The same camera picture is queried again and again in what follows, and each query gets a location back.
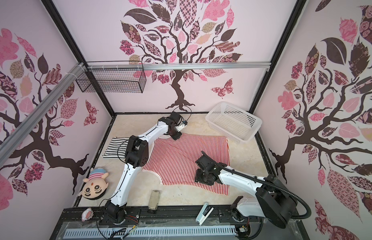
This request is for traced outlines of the red white striped tank top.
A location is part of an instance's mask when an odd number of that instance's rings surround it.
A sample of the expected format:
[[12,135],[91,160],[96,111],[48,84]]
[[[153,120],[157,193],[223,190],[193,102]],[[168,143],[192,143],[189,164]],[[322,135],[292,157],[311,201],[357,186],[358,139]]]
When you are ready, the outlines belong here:
[[155,174],[164,186],[189,185],[227,196],[227,185],[214,183],[208,186],[195,182],[199,168],[196,161],[202,156],[202,151],[218,163],[230,164],[226,137],[182,134],[178,140],[171,137],[155,140],[150,159],[143,171]]

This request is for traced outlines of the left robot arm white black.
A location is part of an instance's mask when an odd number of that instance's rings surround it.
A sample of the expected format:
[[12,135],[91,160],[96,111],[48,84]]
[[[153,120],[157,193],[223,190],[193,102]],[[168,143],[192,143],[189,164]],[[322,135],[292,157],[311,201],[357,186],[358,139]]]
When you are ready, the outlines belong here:
[[160,118],[157,123],[139,136],[130,136],[123,162],[125,163],[121,179],[113,195],[106,201],[104,220],[109,224],[124,223],[128,213],[125,207],[134,180],[143,166],[149,161],[150,146],[162,135],[168,135],[173,140],[182,136],[182,130],[188,122],[179,113],[172,112],[168,117]]

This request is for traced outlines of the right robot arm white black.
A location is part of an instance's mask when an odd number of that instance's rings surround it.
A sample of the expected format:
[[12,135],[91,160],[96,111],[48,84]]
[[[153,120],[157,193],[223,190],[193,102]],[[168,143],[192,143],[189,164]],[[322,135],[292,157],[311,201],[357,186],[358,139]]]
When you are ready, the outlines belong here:
[[236,222],[248,217],[267,219],[274,226],[284,229],[297,206],[297,201],[286,187],[272,175],[256,177],[238,172],[233,168],[214,161],[205,152],[196,160],[198,169],[195,182],[208,186],[215,184],[235,187],[249,195],[231,204],[229,213]]

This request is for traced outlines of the black white striped tank top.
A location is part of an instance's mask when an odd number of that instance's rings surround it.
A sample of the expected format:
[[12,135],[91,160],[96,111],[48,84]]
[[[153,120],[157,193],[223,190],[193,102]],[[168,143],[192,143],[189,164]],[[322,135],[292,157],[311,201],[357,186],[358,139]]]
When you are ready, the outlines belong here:
[[103,154],[104,159],[125,159],[129,138],[113,138]]

